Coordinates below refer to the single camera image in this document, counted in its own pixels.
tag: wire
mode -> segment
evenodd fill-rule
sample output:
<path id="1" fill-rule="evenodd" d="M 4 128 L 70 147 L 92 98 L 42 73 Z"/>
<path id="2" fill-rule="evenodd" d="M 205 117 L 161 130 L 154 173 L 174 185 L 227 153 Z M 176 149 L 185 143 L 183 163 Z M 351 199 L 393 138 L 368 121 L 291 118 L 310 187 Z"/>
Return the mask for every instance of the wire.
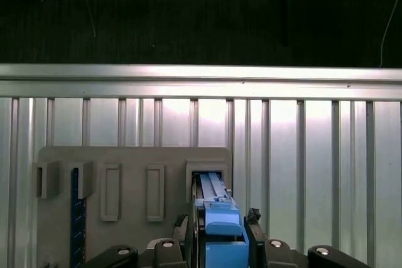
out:
<path id="1" fill-rule="evenodd" d="M 88 13 L 89 13 L 90 23 L 91 23 L 91 25 L 92 25 L 92 31 L 94 32 L 94 38 L 96 38 L 96 30 L 95 30 L 94 19 L 92 18 L 92 13 L 90 12 L 88 0 L 85 0 L 85 3 L 87 4 L 87 9 L 88 9 Z"/>
<path id="2" fill-rule="evenodd" d="M 387 32 L 388 32 L 389 24 L 391 23 L 392 17 L 394 16 L 396 6 L 398 5 L 398 1 L 399 0 L 395 0 L 394 8 L 392 9 L 391 15 L 390 15 L 390 17 L 388 19 L 387 27 L 385 28 L 383 41 L 381 42 L 381 48 L 380 48 L 380 54 L 379 54 L 379 67 L 383 67 L 383 50 L 384 50 L 385 37 L 386 37 Z"/>

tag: dark background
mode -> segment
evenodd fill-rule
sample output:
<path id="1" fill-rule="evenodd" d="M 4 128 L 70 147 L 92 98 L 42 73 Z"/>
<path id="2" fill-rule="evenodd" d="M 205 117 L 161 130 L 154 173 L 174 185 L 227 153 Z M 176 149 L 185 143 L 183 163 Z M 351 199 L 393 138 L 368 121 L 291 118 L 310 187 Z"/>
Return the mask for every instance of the dark background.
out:
<path id="1" fill-rule="evenodd" d="M 394 2 L 88 0 L 92 25 L 85 0 L 0 0 L 0 62 L 376 67 Z M 385 67 L 401 33 L 402 0 Z"/>

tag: blue plastic part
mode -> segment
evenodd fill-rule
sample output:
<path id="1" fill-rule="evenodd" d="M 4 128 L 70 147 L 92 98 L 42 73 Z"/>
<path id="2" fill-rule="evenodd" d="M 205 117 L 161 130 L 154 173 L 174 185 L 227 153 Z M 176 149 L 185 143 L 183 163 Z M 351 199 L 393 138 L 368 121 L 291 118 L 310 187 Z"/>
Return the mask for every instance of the blue plastic part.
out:
<path id="1" fill-rule="evenodd" d="M 79 170 L 71 172 L 70 209 L 70 268 L 78 268 L 85 262 L 85 219 L 87 210 L 85 199 L 78 198 Z"/>
<path id="2" fill-rule="evenodd" d="M 249 240 L 242 227 L 244 242 L 206 242 L 205 243 L 205 268 L 249 267 Z"/>
<path id="3" fill-rule="evenodd" d="M 204 199 L 195 200 L 195 206 L 205 208 L 207 235 L 242 235 L 241 215 L 235 201 L 227 193 L 217 173 L 200 174 Z"/>

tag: screw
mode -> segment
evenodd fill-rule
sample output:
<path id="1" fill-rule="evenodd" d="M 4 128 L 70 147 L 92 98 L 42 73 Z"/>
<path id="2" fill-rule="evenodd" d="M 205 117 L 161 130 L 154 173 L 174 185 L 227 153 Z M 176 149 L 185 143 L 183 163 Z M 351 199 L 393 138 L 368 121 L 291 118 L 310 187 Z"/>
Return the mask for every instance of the screw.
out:
<path id="1" fill-rule="evenodd" d="M 329 255 L 329 250 L 326 249 L 326 248 L 322 248 L 322 247 L 317 248 L 317 252 L 318 252 L 319 254 L 322 254 L 322 255 Z"/>
<path id="2" fill-rule="evenodd" d="M 282 246 L 282 243 L 279 242 L 279 241 L 271 241 L 271 245 L 276 247 L 276 248 L 279 248 L 279 247 Z"/>
<path id="3" fill-rule="evenodd" d="M 129 252 L 130 252 L 129 249 L 121 249 L 121 250 L 119 250 L 117 253 L 118 253 L 119 255 L 125 255 L 125 254 L 128 254 Z"/>

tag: blue ruler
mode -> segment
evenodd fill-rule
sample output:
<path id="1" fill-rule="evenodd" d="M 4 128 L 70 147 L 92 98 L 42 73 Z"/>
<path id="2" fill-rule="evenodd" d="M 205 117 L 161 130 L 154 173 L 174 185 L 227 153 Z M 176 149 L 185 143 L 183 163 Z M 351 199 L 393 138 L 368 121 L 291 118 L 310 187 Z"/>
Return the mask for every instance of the blue ruler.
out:
<path id="1" fill-rule="evenodd" d="M 77 168 L 71 172 L 71 209 L 70 209 L 70 268 L 79 268 L 85 262 L 85 219 L 87 209 L 85 198 L 78 198 Z"/>

